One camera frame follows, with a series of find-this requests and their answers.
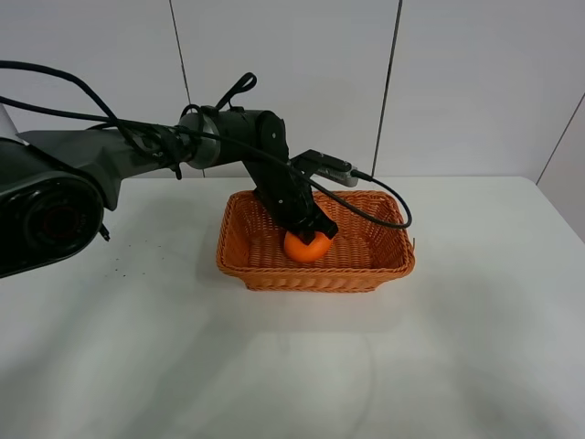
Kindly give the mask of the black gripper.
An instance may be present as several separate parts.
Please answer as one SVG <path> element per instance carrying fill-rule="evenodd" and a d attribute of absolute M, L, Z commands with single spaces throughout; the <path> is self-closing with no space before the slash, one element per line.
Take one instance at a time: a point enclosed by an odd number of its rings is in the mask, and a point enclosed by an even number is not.
<path fill-rule="evenodd" d="M 316 204 L 310 185 L 292 173 L 286 162 L 264 157 L 243 164 L 261 204 L 279 226 L 301 241 L 313 241 L 317 233 L 333 239 L 338 233 L 337 224 L 324 212 L 313 214 Z"/>

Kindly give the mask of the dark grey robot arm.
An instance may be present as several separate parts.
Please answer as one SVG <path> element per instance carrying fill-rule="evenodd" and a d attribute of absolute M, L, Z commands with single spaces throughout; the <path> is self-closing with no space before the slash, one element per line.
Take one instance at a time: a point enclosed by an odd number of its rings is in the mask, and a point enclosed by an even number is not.
<path fill-rule="evenodd" d="M 276 223 L 309 242 L 337 225 L 291 166 L 284 121 L 240 107 L 184 114 L 176 126 L 122 123 L 81 131 L 29 131 L 1 142 L 1 274 L 68 259 L 106 236 L 106 211 L 122 182 L 157 169 L 178 172 L 241 162 Z"/>

